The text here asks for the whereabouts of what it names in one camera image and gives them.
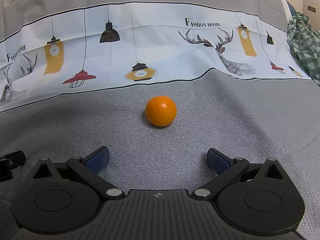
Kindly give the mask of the small orange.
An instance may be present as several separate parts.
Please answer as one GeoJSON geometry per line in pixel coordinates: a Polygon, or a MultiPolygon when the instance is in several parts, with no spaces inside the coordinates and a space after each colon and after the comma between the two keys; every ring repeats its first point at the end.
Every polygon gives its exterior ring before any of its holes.
{"type": "Polygon", "coordinates": [[[157,127],[166,127],[175,120],[177,107],[171,98],[156,96],[147,102],[145,114],[151,124],[157,127]]]}

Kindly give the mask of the grey printed sofa cover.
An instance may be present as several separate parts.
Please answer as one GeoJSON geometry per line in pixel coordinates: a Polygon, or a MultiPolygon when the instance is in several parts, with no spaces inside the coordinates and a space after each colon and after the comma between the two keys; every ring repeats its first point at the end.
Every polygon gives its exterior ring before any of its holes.
{"type": "Polygon", "coordinates": [[[14,195],[42,157],[101,146],[100,175],[131,189],[194,191],[213,147],[276,158],[302,195],[299,233],[319,239],[319,86],[291,56],[282,0],[1,0],[1,155],[26,162],[1,183],[1,239],[14,195]],[[147,102],[171,98],[157,127],[147,102]]]}

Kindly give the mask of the green checkered cloth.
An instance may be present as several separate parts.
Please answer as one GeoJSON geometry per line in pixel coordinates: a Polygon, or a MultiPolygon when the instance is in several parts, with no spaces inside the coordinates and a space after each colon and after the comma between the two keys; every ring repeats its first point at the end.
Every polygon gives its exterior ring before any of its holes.
{"type": "Polygon", "coordinates": [[[296,12],[287,25],[287,42],[306,74],[319,86],[319,30],[313,30],[308,16],[296,12]]]}

